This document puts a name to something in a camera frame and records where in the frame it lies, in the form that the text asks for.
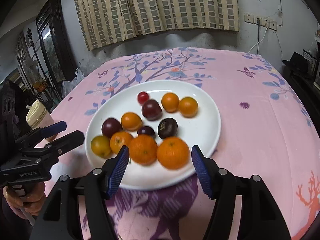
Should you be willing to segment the green yellow orange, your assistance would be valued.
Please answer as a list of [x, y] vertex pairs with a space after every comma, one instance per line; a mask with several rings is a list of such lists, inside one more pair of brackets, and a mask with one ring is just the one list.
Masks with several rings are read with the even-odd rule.
[[111, 154], [109, 138], [104, 135], [94, 137], [91, 141], [91, 150], [95, 155], [107, 159]]

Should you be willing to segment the large front mandarin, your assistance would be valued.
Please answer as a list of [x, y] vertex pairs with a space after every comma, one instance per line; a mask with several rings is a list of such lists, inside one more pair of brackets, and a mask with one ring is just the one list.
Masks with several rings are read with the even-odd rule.
[[125, 131], [117, 132], [110, 139], [110, 148], [114, 154], [118, 154], [123, 145], [128, 146], [133, 136]]

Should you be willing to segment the large mandarin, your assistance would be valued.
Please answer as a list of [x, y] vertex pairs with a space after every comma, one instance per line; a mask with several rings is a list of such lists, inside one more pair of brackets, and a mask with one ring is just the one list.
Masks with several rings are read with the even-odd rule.
[[123, 145], [128, 146], [133, 136], [125, 131], [117, 132], [110, 139], [110, 148], [114, 154], [118, 154]]
[[157, 147], [153, 137], [141, 134], [129, 143], [130, 158], [140, 165], [151, 165], [157, 160]]

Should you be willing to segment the dark passion fruit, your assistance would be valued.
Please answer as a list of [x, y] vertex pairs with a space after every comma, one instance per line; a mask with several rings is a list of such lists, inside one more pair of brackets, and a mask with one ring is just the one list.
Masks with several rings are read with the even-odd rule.
[[165, 139], [168, 137], [174, 137], [177, 134], [177, 130], [177, 121], [173, 118], [165, 118], [159, 123], [157, 133], [161, 139]]

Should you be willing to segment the yellowish small orange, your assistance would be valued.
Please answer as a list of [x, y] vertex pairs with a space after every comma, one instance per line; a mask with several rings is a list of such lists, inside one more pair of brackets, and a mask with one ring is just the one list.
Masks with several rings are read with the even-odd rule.
[[194, 98], [185, 97], [180, 100], [178, 110], [186, 118], [192, 118], [197, 114], [198, 103]]

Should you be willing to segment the dark purple plum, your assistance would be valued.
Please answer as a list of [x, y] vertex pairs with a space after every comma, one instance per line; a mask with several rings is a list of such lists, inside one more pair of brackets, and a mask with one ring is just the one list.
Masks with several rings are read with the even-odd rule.
[[142, 106], [142, 115], [149, 121], [155, 121], [162, 116], [162, 109], [156, 100], [149, 99]]

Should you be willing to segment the small mandarin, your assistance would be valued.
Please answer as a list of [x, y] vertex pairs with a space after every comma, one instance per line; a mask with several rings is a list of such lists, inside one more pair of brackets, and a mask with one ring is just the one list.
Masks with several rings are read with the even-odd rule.
[[161, 99], [162, 107], [168, 113], [175, 113], [176, 111], [178, 111], [179, 103], [179, 97], [172, 92], [164, 94]]

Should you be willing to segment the red cherry tomato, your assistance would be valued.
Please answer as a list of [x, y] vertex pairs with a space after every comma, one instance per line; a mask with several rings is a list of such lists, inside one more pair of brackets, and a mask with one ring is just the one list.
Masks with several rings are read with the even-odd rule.
[[140, 92], [137, 96], [137, 101], [139, 102], [140, 105], [144, 105], [149, 100], [149, 94], [147, 92]]

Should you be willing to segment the pink cup cream lid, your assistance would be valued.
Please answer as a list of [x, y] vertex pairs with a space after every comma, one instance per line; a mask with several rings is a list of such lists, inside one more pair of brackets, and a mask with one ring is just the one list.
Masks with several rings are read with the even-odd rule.
[[31, 106], [28, 106], [28, 109], [26, 121], [32, 130], [44, 128], [55, 123], [41, 101], [36, 100]]

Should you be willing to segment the dark red plum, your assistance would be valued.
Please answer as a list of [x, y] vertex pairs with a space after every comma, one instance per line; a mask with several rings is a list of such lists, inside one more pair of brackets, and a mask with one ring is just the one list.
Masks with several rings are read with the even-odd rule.
[[101, 127], [101, 132], [104, 136], [111, 138], [114, 133], [123, 130], [121, 123], [115, 118], [107, 118]]

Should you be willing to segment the dark cherry with stem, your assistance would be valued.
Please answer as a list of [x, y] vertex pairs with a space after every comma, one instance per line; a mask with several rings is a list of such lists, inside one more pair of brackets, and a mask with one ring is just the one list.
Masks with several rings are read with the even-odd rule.
[[152, 138], [155, 138], [156, 133], [154, 131], [154, 129], [150, 126], [142, 126], [138, 131], [137, 131], [137, 135], [148, 135]]

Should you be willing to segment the white plastic bag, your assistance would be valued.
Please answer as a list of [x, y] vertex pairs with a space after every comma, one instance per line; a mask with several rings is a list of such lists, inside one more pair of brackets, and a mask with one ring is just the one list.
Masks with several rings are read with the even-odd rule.
[[79, 68], [75, 70], [75, 78], [72, 81], [63, 81], [61, 92], [62, 97], [65, 98], [83, 79], [85, 76]]

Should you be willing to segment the pink deer tablecloth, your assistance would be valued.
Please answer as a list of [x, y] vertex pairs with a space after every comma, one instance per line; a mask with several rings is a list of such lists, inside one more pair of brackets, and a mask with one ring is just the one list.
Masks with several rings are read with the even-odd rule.
[[[222, 119], [214, 159], [236, 176], [260, 175], [300, 239], [319, 213], [319, 136], [314, 118], [259, 55], [175, 48], [124, 56], [89, 74], [52, 111], [69, 132], [85, 131], [111, 97], [140, 83], [179, 80], [207, 92]], [[107, 202], [121, 239], [201, 239], [214, 202], [197, 176], [163, 190], [119, 190]]]

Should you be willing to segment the dark framed mirror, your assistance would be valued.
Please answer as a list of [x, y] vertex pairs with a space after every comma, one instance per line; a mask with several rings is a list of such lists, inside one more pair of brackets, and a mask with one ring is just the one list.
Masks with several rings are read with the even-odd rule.
[[72, 81], [76, 63], [71, 51], [61, 0], [48, 0], [36, 17], [42, 54], [56, 85]]

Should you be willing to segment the black hat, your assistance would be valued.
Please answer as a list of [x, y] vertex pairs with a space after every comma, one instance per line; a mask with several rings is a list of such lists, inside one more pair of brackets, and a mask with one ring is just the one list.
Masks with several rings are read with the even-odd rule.
[[308, 71], [308, 61], [303, 57], [303, 55], [294, 52], [291, 56], [290, 60], [283, 60], [282, 63], [294, 70], [302, 70], [302, 71]]

